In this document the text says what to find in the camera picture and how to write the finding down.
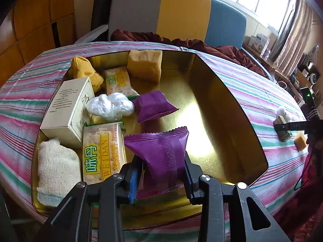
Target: purple snack packet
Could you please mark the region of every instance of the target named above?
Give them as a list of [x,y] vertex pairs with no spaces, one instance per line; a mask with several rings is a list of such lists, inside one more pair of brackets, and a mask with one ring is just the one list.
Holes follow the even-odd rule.
[[138,123],[161,118],[178,110],[167,101],[161,91],[142,94],[133,101],[133,104],[136,112],[139,113]]
[[185,171],[187,127],[162,133],[144,133],[124,137],[124,145],[147,163],[144,185],[168,183],[174,187]]

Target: yellow cushion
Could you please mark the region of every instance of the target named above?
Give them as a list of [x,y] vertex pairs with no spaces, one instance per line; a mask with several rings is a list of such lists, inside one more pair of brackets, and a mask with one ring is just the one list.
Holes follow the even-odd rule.
[[211,0],[161,0],[156,33],[170,40],[204,41],[210,11]]

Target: sponge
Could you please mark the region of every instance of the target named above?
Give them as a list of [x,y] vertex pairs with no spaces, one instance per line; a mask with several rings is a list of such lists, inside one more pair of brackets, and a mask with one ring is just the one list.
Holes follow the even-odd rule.
[[298,132],[294,139],[294,144],[298,151],[302,151],[306,147],[306,139],[303,132]]
[[128,72],[138,78],[159,83],[161,72],[161,50],[131,50],[128,57]]
[[72,60],[71,69],[74,79],[89,77],[93,92],[96,93],[100,90],[104,79],[94,70],[89,60],[82,56],[76,56]]

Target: white cloth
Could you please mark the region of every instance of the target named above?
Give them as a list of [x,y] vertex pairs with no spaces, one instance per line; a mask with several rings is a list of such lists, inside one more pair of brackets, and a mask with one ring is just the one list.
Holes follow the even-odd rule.
[[56,207],[82,180],[80,159],[72,149],[60,145],[57,138],[42,142],[38,150],[38,175],[38,201]]

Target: chair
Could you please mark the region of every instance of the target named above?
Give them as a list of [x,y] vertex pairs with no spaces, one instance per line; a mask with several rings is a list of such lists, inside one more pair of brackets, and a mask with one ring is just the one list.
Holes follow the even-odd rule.
[[112,0],[108,40],[117,29],[152,32],[170,40],[199,39],[215,47],[233,45],[273,80],[269,72],[242,48],[245,15],[220,0]]

